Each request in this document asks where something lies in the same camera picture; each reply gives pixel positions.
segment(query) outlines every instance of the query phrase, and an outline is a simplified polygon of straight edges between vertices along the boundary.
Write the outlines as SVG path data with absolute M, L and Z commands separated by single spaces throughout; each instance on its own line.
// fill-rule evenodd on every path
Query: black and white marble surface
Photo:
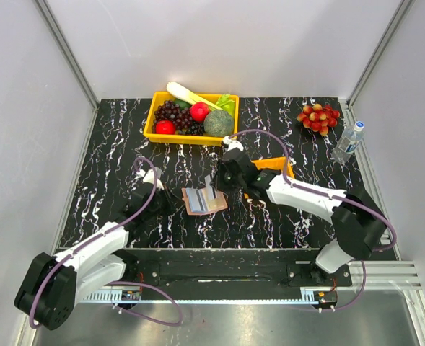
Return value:
M 336 98 L 242 98 L 239 130 L 260 128 L 279 136 L 297 179 L 338 189 L 360 185 L 355 158 L 344 167 L 329 159 L 343 130 L 342 118 L 324 138 L 297 122 L 302 107 L 316 102 L 341 111 Z M 60 247 L 73 246 L 114 218 L 141 182 L 131 170 L 137 156 L 160 167 L 163 183 L 177 195 L 181 187 L 203 187 L 204 177 L 213 172 L 221 147 L 151 143 L 143 136 L 150 104 L 151 99 L 101 102 Z M 240 140 L 252 159 L 282 155 L 279 145 L 264 135 Z M 228 195 L 228 203 L 227 210 L 210 216 L 188 216 L 178 200 L 176 213 L 138 229 L 130 247 L 321 247 L 335 236 L 330 224 L 295 208 L 249 201 L 239 191 Z

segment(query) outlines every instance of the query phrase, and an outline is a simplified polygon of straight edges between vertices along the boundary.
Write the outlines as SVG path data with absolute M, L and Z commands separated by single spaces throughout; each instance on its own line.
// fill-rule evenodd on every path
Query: water bottle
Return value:
M 357 121 L 354 125 L 347 127 L 333 150 L 332 158 L 339 164 L 345 164 L 364 137 L 364 123 Z

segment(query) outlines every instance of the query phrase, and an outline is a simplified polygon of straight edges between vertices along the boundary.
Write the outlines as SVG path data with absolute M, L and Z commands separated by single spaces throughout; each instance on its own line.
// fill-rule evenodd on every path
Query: white wall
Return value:
M 354 104 L 403 258 L 425 292 L 425 0 L 416 1 Z
M 0 346 L 14 297 L 49 252 L 92 109 L 31 0 L 0 0 Z
M 48 0 L 100 98 L 348 97 L 400 0 Z

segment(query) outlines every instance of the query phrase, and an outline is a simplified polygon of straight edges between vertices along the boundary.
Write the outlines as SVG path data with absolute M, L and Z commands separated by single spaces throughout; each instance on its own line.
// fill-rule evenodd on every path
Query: green melon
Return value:
M 213 137 L 225 137 L 233 134 L 235 120 L 225 110 L 213 110 L 204 120 L 204 130 Z

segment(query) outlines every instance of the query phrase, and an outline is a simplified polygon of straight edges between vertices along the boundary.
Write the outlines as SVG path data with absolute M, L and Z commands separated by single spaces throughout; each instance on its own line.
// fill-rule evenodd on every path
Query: yellow tray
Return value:
M 270 168 L 270 169 L 279 169 L 280 171 L 282 171 L 284 168 L 285 161 L 286 161 L 286 158 L 282 156 L 282 157 L 275 157 L 273 159 L 255 160 L 253 161 L 253 163 L 258 169 Z M 295 178 L 290 162 L 288 162 L 287 164 L 286 174 L 288 177 Z
M 199 96 L 207 99 L 210 102 L 217 102 L 220 94 L 198 94 Z M 184 136 L 184 135 L 158 135 L 152 132 L 154 122 L 154 111 L 164 103 L 171 99 L 175 99 L 168 92 L 156 92 L 153 96 L 152 105 L 149 108 L 148 119 L 146 120 L 145 129 L 143 134 L 149 139 L 150 142 L 156 143 L 176 143 L 176 144 L 198 144 L 200 146 L 221 146 L 221 137 L 208 137 L 208 136 Z M 235 101 L 235 129 L 233 133 L 238 132 L 238 114 L 240 108 L 240 98 L 237 95 L 231 95 L 230 99 Z

